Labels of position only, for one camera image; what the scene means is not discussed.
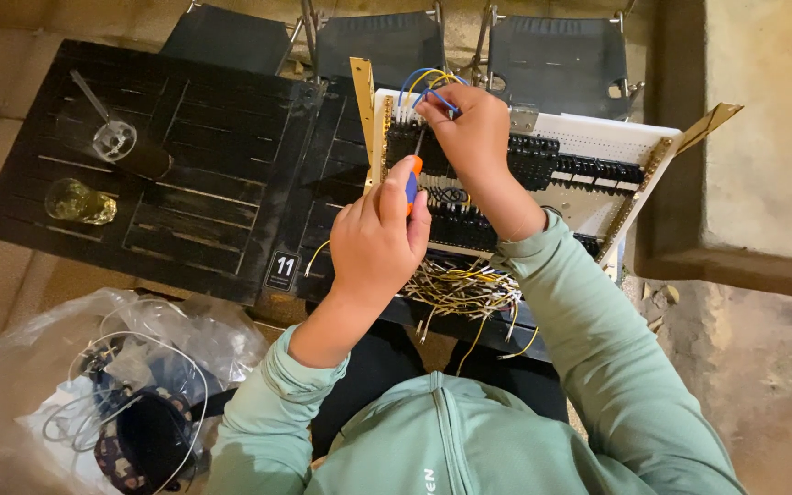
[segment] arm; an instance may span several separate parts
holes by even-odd
[[[207,493],[291,495],[311,477],[307,426],[344,376],[350,350],[424,258],[425,193],[406,222],[403,160],[387,181],[346,206],[330,236],[335,282],[316,311],[288,330],[225,407]]]
[[[556,215],[546,215],[506,166],[509,118],[493,96],[440,90],[463,115],[418,105],[461,182],[501,239],[495,263],[518,279],[561,385],[597,453],[660,492],[743,492],[698,401],[646,321]]]

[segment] clear plastic bag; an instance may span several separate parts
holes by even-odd
[[[190,356],[203,368],[210,395],[236,387],[269,347],[238,305],[206,296],[173,305],[107,288],[6,330],[0,335],[0,493],[102,493],[78,484],[17,419],[37,412],[58,386],[78,375],[77,356],[88,343],[125,330],[152,336]],[[124,351],[107,372],[133,380],[135,386],[181,392],[192,404],[204,399],[204,381],[178,353],[143,343],[139,336],[128,339]]]

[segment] black pants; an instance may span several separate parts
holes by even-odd
[[[470,344],[458,342],[445,367],[455,374]],[[567,400],[555,368],[528,357],[497,359],[502,353],[476,345],[460,376],[478,380],[518,396],[537,414],[565,423]],[[402,325],[378,320],[350,353],[346,375],[320,405],[311,421],[313,457],[325,456],[342,427],[363,407],[405,380],[422,376],[424,363]]]

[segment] person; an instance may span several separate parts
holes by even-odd
[[[432,100],[417,111],[497,231],[492,263],[518,280],[588,441],[484,376],[421,369],[366,403],[344,399],[367,396],[368,383],[415,360],[393,357],[408,351],[367,334],[426,253],[424,192],[405,218],[407,157],[336,218],[332,290],[273,344],[226,405],[207,493],[744,493],[646,321],[564,222],[510,175],[507,107],[478,88],[450,84],[439,93],[460,109],[458,118]],[[339,380],[351,386],[329,407]],[[326,414],[340,424],[317,427],[318,413],[356,407],[346,418]],[[314,450],[327,454],[315,470]]]

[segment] blue wire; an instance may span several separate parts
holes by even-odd
[[[421,72],[435,71],[435,70],[436,70],[435,67],[424,67],[423,69],[418,69],[417,71],[412,72],[411,76],[408,76],[408,79],[406,79],[405,82],[402,83],[402,89],[399,91],[399,100],[396,102],[396,106],[402,107],[402,93],[405,92],[405,88],[406,86],[408,86],[408,82],[411,81],[411,78],[414,77],[415,74],[420,74]]]
[[[433,89],[430,89],[430,88],[427,88],[427,89],[423,90],[423,91],[421,92],[421,95],[417,97],[417,99],[414,101],[414,104],[413,104],[411,107],[412,107],[412,108],[414,108],[414,107],[417,107],[417,104],[421,102],[421,99],[424,99],[424,95],[425,95],[425,94],[427,94],[427,93],[432,93],[432,94],[434,94],[434,96],[435,96],[436,98],[439,98],[439,101],[441,101],[441,102],[445,103],[445,105],[446,105],[447,107],[449,107],[449,108],[451,109],[451,111],[452,111],[452,112],[454,112],[454,114],[455,114],[455,115],[460,113],[460,110],[458,110],[458,109],[457,109],[457,107],[455,107],[455,106],[451,105],[450,103],[448,103],[448,102],[446,101],[446,99],[444,99],[444,98],[442,98],[441,96],[439,96],[439,93],[436,93],[436,92],[435,92],[435,90],[433,90]]]

